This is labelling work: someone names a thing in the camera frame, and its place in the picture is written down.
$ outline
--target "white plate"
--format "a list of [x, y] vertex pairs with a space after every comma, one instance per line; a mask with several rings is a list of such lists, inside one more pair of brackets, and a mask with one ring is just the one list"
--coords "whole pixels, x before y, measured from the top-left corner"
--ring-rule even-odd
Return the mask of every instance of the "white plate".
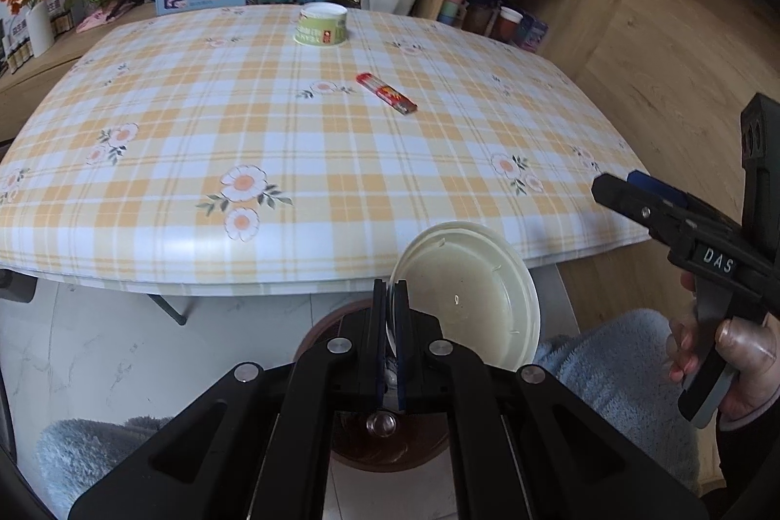
[[406, 280], [409, 306], [438, 317], [444, 337], [491, 366], [517, 370], [539, 344], [539, 299], [512, 246], [481, 225], [435, 225], [415, 238], [390, 282]]

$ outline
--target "sleeve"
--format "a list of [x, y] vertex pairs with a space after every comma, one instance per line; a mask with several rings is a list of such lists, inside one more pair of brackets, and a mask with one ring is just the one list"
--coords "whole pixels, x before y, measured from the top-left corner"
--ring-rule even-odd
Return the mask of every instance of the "sleeve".
[[753, 480], [780, 437], [780, 399], [744, 425], [739, 421], [724, 422], [719, 416], [716, 436], [728, 497], [734, 501]]

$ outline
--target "table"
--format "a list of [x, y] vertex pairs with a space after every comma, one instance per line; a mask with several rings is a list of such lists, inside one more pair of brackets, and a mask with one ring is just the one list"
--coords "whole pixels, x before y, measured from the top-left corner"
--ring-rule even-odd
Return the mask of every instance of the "table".
[[[530, 267], [645, 240], [590, 183], [641, 163], [553, 64], [428, 20], [350, 11], [293, 41], [295, 7], [114, 29], [0, 165], [0, 263], [147, 294], [371, 288], [422, 230], [488, 226]], [[370, 71], [419, 110], [355, 81]]]

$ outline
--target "fluffy blue fabric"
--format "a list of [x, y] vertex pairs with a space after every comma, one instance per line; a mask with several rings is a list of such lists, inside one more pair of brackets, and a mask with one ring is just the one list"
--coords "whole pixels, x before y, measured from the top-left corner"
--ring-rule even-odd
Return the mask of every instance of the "fluffy blue fabric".
[[170, 420], [137, 417], [125, 425], [82, 419], [52, 423], [36, 447], [52, 513], [66, 520], [81, 494]]
[[[543, 342], [535, 362], [694, 490], [699, 468], [696, 434], [677, 411], [680, 388], [662, 376], [668, 335], [660, 313], [641, 309], [579, 337]], [[38, 441], [37, 454], [52, 511], [66, 520], [81, 494], [169, 420], [139, 417], [125, 425], [83, 420], [50, 425]]]
[[643, 308], [579, 337], [543, 342], [534, 362], [651, 459], [696, 491], [696, 431], [677, 410], [680, 387], [664, 377], [668, 321]]

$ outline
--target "cup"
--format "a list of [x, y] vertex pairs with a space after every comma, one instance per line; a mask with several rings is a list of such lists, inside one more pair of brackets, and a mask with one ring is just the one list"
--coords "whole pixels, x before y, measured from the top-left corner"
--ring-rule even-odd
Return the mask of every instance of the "cup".
[[347, 10], [336, 3], [307, 3], [301, 8], [295, 42], [333, 47], [346, 41]]

